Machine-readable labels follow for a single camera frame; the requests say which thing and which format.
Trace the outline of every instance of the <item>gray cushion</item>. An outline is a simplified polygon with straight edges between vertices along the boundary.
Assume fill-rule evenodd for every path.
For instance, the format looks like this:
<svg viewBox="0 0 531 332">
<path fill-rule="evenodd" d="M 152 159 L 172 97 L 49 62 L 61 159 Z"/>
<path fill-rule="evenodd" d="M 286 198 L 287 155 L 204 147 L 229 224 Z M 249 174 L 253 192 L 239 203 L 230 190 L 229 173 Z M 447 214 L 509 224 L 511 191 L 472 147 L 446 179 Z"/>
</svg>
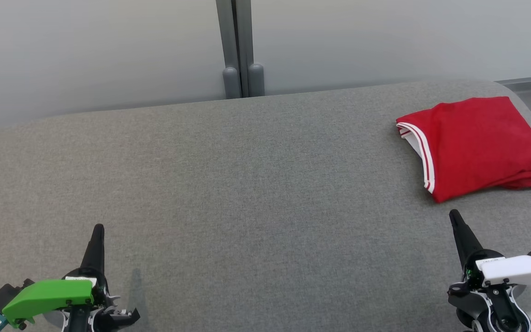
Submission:
<svg viewBox="0 0 531 332">
<path fill-rule="evenodd" d="M 510 96 L 457 80 L 38 120 L 0 132 L 0 286 L 77 267 L 106 225 L 133 331 L 461 331 L 448 212 L 531 250 L 531 190 L 435 204 L 395 119 Z M 520 304 L 531 310 L 531 290 Z M 37 320 L 32 331 L 54 330 Z"/>
</svg>

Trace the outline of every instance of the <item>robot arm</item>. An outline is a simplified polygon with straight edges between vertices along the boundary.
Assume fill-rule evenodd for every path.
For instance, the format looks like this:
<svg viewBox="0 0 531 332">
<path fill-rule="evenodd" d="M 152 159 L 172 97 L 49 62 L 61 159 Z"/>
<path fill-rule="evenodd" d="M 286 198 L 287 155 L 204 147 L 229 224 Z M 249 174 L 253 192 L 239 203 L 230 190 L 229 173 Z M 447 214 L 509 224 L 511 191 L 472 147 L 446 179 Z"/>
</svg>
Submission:
<svg viewBox="0 0 531 332">
<path fill-rule="evenodd" d="M 531 332 L 531 313 L 516 302 L 531 286 L 531 252 L 506 258 L 484 249 L 460 213 L 449 213 L 463 277 L 450 286 L 448 302 L 474 332 Z"/>
<path fill-rule="evenodd" d="M 0 331 L 10 325 L 23 330 L 25 321 L 56 311 L 63 317 L 62 332 L 115 332 L 139 318 L 134 311 L 117 310 L 104 275 L 104 226 L 97 224 L 82 264 L 61 280 L 24 281 L 22 287 L 0 288 Z"/>
<path fill-rule="evenodd" d="M 497 259 L 478 266 L 486 284 L 519 284 L 531 286 L 531 256 L 523 255 Z"/>
</svg>

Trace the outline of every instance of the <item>white wall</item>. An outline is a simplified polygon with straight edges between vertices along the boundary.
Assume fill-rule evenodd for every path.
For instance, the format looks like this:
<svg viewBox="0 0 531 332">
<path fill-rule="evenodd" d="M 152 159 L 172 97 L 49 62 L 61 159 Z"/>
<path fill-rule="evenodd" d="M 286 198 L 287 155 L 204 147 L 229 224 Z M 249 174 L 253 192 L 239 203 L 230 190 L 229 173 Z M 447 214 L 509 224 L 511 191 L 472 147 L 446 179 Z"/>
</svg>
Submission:
<svg viewBox="0 0 531 332">
<path fill-rule="evenodd" d="M 0 126 L 224 98 L 214 0 L 0 0 Z"/>
<path fill-rule="evenodd" d="M 531 0 L 252 0 L 266 94 L 531 77 Z"/>
</svg>

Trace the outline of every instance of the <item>gray fabric surface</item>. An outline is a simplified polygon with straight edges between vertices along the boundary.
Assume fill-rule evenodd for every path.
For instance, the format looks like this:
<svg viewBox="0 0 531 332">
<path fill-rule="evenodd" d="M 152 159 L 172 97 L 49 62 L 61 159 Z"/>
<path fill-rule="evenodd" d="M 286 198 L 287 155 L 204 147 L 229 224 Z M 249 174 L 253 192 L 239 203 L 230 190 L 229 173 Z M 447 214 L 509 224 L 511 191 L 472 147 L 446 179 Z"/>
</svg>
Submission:
<svg viewBox="0 0 531 332">
<path fill-rule="evenodd" d="M 462 331 L 457 208 L 531 250 L 531 190 L 435 204 L 395 119 L 510 96 L 457 80 L 61 116 L 0 132 L 0 286 L 77 267 L 106 225 L 131 331 Z M 531 290 L 520 299 L 531 310 Z M 54 330 L 43 319 L 32 331 Z"/>
</svg>

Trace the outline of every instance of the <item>folded red shirt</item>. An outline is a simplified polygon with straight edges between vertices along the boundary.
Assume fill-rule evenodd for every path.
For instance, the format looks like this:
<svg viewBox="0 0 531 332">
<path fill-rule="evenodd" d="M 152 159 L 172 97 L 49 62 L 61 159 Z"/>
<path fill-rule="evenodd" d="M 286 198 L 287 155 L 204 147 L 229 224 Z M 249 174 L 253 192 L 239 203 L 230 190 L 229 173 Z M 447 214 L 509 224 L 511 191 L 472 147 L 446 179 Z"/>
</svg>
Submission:
<svg viewBox="0 0 531 332">
<path fill-rule="evenodd" d="M 436 202 L 479 189 L 531 187 L 531 128 L 509 97 L 440 103 L 396 120 Z"/>
</svg>

